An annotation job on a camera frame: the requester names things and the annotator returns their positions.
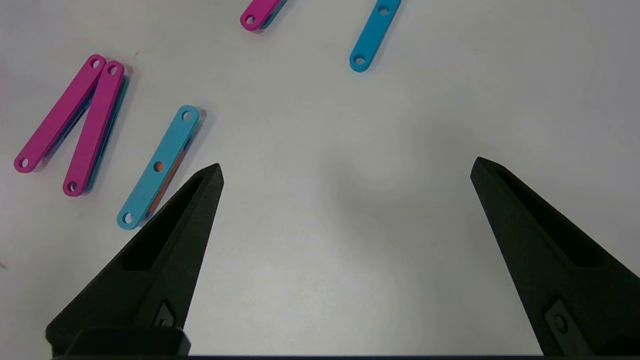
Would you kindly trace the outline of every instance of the white tabletop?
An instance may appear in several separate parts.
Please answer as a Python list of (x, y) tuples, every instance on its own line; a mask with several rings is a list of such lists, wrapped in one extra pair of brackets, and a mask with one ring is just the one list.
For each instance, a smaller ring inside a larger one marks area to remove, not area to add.
[[(185, 331), (192, 354), (539, 354), (468, 178), (512, 170), (640, 273), (640, 1), (406, 0), (372, 67), (373, 0), (0, 2), (1, 358), (133, 236), (116, 214), (177, 109), (206, 119), (169, 187), (225, 187)], [(80, 122), (13, 159), (93, 53), (131, 86), (92, 193), (62, 192)]]

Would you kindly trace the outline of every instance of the pink plastic bar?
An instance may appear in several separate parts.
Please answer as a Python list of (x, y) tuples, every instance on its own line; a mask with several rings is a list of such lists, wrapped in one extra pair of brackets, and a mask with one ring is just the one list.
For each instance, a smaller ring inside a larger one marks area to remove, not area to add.
[(89, 183), (123, 78), (121, 63), (109, 61), (104, 66), (63, 185), (68, 196), (82, 195)]
[(248, 31), (260, 29), (280, 0), (253, 0), (240, 17), (240, 23)]
[(18, 172), (32, 172), (55, 145), (69, 122), (74, 119), (80, 107), (91, 95), (104, 63), (104, 58), (98, 54), (89, 56), (58, 102), (51, 108), (47, 117), (44, 118), (13, 161), (13, 167)]

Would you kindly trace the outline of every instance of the hole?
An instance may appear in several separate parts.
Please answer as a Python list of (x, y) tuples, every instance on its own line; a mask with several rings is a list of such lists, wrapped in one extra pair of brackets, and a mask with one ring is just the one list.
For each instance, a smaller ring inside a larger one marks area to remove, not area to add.
[(380, 5), (378, 7), (378, 12), (380, 13), (380, 15), (388, 15), (389, 11), (390, 9), (387, 5)]
[(362, 65), (362, 64), (364, 64), (364, 55), (356, 55), (356, 56), (353, 58), (353, 62), (355, 62), (355, 63), (356, 63), (356, 64), (358, 64), (358, 65)]
[(554, 321), (556, 323), (556, 329), (558, 329), (559, 332), (566, 334), (567, 331), (569, 331), (569, 326), (566, 323), (566, 320), (562, 317), (562, 315), (556, 315), (554, 317)]
[(131, 224), (133, 222), (133, 214), (132, 213), (126, 213), (122, 217), (122, 221), (124, 221), (125, 224)]

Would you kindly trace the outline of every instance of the mounting hole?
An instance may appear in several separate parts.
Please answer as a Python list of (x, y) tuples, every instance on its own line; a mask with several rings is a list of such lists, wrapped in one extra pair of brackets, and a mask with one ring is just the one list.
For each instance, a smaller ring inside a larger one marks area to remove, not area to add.
[(380, 15), (388, 15), (389, 11), (391, 11), (391, 9), (387, 5), (380, 5), (378, 7), (378, 13), (380, 13)]
[(164, 169), (164, 164), (162, 163), (162, 161), (156, 161), (156, 163), (154, 164), (154, 170), (156, 172), (160, 172), (162, 171), (162, 169)]
[(569, 325), (562, 315), (555, 315), (554, 322), (556, 323), (556, 329), (558, 329), (559, 332), (566, 334), (567, 331), (569, 331)]
[(353, 62), (355, 62), (358, 65), (364, 64), (364, 55), (358, 54), (358, 55), (354, 56), (353, 57)]
[(124, 221), (125, 224), (131, 224), (133, 222), (133, 214), (132, 213), (126, 213), (122, 217), (122, 221)]

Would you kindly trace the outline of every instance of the black plastic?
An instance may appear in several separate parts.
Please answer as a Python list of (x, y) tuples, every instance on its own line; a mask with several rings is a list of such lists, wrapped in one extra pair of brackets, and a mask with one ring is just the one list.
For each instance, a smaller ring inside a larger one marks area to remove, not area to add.
[(543, 353), (586, 354), (545, 318), (561, 300), (589, 351), (640, 355), (640, 279), (502, 165), (478, 158), (471, 180)]
[(184, 326), (223, 185), (215, 164), (178, 190), (47, 326), (54, 356), (81, 330), (162, 326), (166, 310)]

